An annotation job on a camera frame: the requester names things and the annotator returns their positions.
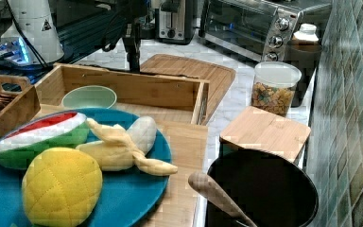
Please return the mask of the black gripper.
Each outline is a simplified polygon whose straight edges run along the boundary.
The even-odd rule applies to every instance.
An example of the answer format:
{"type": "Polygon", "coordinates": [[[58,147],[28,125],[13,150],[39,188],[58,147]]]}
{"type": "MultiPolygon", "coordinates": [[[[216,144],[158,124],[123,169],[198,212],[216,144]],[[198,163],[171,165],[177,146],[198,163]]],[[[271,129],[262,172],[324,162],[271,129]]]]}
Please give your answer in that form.
{"type": "Polygon", "coordinates": [[[122,36],[123,45],[127,53],[129,69],[132,73],[140,72],[140,27],[135,23],[127,23],[122,36]]]}

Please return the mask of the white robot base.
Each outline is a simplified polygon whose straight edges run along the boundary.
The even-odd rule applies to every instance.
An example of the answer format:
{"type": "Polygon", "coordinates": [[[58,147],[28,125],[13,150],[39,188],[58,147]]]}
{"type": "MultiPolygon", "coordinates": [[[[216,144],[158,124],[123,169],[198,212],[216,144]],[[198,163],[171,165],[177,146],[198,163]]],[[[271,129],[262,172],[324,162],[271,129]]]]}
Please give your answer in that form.
{"type": "Polygon", "coordinates": [[[46,67],[64,58],[48,0],[5,2],[12,24],[1,35],[1,58],[19,67],[46,67]]]}

